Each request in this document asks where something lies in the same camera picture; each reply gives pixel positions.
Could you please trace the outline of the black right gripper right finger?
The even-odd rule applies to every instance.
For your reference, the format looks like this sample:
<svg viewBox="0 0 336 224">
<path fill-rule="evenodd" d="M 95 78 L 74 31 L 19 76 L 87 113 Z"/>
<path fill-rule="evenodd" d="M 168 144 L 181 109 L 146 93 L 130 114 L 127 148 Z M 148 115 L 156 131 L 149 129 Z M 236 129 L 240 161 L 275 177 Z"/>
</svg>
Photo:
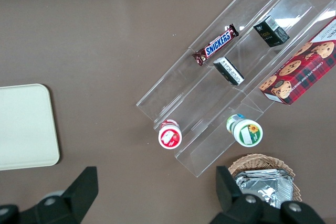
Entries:
<svg viewBox="0 0 336 224">
<path fill-rule="evenodd" d="M 309 205 L 285 201 L 279 209 L 243 194 L 226 166 L 216 167 L 216 193 L 222 211 L 211 223 L 325 223 Z"/>
</svg>

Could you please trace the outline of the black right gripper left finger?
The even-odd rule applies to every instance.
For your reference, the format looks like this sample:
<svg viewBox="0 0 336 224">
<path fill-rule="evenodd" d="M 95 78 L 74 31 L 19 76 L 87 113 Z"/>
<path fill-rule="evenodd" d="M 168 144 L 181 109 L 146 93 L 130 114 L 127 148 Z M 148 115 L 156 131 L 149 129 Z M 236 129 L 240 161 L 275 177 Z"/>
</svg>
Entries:
<svg viewBox="0 0 336 224">
<path fill-rule="evenodd" d="M 81 223 L 98 191 L 97 168 L 89 166 L 60 196 L 46 197 L 22 212 L 17 205 L 1 205 L 1 223 Z"/>
</svg>

